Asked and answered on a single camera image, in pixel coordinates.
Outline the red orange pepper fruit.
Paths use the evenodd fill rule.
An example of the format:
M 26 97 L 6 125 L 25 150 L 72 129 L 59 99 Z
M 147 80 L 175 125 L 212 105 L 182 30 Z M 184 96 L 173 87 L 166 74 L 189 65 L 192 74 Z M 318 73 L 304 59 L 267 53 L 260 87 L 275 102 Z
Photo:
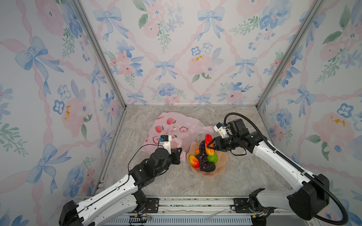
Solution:
M 208 156 L 213 156 L 215 154 L 214 149 L 209 148 L 208 145 L 212 145 L 213 144 L 213 138 L 210 134 L 206 134 L 205 136 L 205 150 L 206 150 L 206 154 Z

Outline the pink plastic bag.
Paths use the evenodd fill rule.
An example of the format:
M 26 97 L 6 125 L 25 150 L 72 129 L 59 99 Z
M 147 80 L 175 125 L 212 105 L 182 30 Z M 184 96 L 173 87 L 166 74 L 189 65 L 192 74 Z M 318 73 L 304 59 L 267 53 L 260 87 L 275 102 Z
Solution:
M 151 126 L 144 142 L 144 151 L 151 154 L 156 146 L 160 146 L 159 139 L 162 135 L 172 137 L 171 148 L 181 147 L 181 161 L 186 160 L 187 150 L 198 136 L 214 133 L 212 126 L 205 126 L 200 120 L 187 117 L 180 113 L 162 113 Z

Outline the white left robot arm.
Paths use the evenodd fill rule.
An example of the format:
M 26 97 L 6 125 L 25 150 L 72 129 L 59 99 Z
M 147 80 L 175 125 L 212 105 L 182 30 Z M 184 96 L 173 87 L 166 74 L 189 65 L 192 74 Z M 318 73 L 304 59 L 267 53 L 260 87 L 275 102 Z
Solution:
M 148 159 L 134 166 L 120 181 L 99 194 L 63 206 L 58 220 L 60 226 L 102 226 L 120 215 L 145 210 L 147 198 L 142 188 L 167 172 L 171 165 L 181 163 L 182 149 L 167 151 L 157 148 Z

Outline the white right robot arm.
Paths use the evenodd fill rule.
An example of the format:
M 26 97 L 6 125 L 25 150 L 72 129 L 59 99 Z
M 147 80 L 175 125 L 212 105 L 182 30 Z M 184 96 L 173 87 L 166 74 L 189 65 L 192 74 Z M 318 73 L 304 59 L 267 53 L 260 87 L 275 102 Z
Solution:
M 226 124 L 218 123 L 214 126 L 214 131 L 219 133 L 219 136 L 211 140 L 208 148 L 223 152 L 243 148 L 265 161 L 291 187 L 287 192 L 264 188 L 253 191 L 246 204 L 251 212 L 260 213 L 270 208 L 284 209 L 293 211 L 304 220 L 310 220 L 329 205 L 328 194 L 308 178 L 312 176 L 312 172 L 281 153 L 260 131 L 249 132 L 242 119 Z

